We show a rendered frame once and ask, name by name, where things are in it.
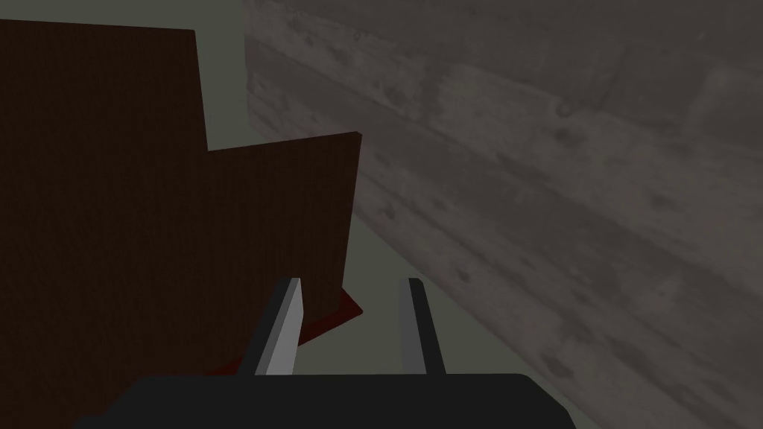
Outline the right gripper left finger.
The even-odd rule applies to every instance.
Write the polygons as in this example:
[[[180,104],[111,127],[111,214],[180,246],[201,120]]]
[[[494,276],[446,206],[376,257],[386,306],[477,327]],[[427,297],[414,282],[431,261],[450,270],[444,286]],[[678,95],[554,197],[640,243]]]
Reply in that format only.
[[[303,328],[303,287],[299,278],[281,278],[273,289],[237,374],[291,375]]]

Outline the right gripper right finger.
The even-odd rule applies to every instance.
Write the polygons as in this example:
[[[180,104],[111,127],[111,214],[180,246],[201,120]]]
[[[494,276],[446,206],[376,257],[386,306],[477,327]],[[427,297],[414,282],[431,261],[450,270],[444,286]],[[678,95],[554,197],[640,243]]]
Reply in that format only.
[[[399,330],[405,374],[445,375],[446,368],[421,279],[401,281]]]

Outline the dark brown wooden cupboard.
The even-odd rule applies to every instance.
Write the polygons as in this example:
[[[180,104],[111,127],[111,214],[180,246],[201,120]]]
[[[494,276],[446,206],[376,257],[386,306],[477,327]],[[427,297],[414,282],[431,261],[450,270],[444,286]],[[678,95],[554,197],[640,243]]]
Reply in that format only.
[[[194,31],[0,19],[0,429],[224,368],[283,277],[336,314],[360,151],[209,150]]]

